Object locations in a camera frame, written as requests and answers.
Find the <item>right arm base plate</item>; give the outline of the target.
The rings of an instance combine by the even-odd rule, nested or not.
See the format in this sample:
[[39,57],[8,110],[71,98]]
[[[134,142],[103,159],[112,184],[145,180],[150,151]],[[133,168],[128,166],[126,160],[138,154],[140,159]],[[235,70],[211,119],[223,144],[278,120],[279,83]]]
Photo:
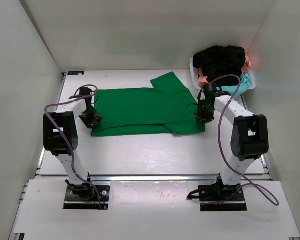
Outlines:
[[187,200],[199,200],[201,212],[247,211],[245,195],[240,183],[224,185],[220,177],[213,184],[202,184],[187,195]]

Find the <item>aluminium table rail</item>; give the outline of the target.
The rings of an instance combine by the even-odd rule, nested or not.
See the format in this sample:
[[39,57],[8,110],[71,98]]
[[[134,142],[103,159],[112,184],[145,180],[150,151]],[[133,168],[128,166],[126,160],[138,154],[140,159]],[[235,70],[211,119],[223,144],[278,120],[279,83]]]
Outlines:
[[92,175],[91,179],[97,182],[108,181],[212,181],[217,178],[215,174],[192,175]]

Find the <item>teal t shirt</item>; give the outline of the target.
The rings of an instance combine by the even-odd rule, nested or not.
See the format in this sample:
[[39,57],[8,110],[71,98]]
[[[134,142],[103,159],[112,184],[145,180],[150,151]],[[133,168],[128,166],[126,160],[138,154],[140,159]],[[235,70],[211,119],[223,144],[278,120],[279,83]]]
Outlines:
[[[240,87],[238,89],[238,91],[236,92],[236,94],[234,95],[234,99],[237,99],[238,97],[240,97],[242,94],[244,94],[252,85],[250,83],[250,76],[248,73],[243,74],[241,77],[241,84]],[[231,95],[233,95],[235,93],[235,91],[237,90],[238,86],[222,86],[221,90],[223,92],[228,92]]]

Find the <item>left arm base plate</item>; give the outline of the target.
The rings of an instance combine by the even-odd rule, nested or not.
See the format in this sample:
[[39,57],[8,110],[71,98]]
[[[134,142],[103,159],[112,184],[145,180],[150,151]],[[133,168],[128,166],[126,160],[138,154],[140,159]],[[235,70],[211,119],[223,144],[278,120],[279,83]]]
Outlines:
[[108,210],[111,193],[110,185],[68,185],[65,192],[63,209],[66,210]]

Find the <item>green t shirt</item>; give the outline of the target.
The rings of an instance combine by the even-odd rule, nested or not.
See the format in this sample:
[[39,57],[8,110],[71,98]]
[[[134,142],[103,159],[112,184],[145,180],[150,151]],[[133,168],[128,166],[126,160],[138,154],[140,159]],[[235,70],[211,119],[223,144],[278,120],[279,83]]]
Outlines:
[[92,137],[205,132],[197,123],[196,101],[190,90],[169,72],[150,81],[151,87],[99,90],[94,108],[102,117]]

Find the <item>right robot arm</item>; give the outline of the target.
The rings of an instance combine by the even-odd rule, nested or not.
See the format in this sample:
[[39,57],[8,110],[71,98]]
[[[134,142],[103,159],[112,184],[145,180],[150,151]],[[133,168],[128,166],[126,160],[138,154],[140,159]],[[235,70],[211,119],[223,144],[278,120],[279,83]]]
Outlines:
[[267,118],[256,115],[237,101],[228,92],[218,91],[214,83],[201,88],[197,97],[196,122],[212,122],[215,111],[221,113],[219,121],[226,118],[232,124],[230,148],[232,156],[225,161],[226,168],[214,184],[214,195],[226,200],[241,185],[241,177],[249,166],[269,150]]

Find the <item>pink t shirt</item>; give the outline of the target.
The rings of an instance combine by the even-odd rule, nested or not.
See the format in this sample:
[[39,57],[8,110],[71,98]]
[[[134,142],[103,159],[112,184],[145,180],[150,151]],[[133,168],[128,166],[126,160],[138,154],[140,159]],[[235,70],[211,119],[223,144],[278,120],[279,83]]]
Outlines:
[[198,69],[198,85],[202,88],[205,85],[209,84],[208,76],[204,73],[202,68]]

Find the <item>white plastic basket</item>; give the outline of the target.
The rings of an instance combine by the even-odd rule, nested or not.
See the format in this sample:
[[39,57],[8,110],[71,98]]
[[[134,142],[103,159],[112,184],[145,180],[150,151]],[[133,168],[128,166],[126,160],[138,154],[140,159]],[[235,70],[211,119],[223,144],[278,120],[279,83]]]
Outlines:
[[[198,69],[194,68],[194,65],[193,65],[193,57],[190,58],[189,60],[189,67],[190,67],[190,75],[191,75],[191,79],[192,79],[192,82],[193,82],[193,85],[194,87],[197,89],[197,90],[200,90],[201,87],[199,85],[199,71]],[[248,75],[249,75],[249,83],[250,83],[250,87],[248,88],[248,90],[253,90],[256,88],[256,78],[254,76],[254,73],[252,70],[250,70],[248,72]]]

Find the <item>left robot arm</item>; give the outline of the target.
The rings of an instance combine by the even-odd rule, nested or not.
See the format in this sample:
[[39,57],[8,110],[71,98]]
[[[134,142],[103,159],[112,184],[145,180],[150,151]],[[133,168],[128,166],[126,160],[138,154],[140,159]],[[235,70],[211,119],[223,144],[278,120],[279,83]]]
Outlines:
[[91,176],[83,167],[77,148],[79,137],[76,120],[87,129],[100,126],[101,115],[94,108],[98,101],[98,88],[86,84],[78,88],[68,101],[47,105],[43,115],[43,146],[62,164],[67,173],[66,183],[72,192],[83,199],[101,199]]

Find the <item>black t shirt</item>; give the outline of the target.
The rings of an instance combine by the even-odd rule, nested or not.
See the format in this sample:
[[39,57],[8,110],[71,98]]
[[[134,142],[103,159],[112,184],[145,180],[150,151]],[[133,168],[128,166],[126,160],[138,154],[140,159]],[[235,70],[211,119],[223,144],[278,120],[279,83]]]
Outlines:
[[193,56],[194,68],[198,70],[202,68],[208,76],[209,83],[219,77],[227,76],[215,82],[217,87],[237,86],[245,63],[246,52],[240,46],[213,46]]

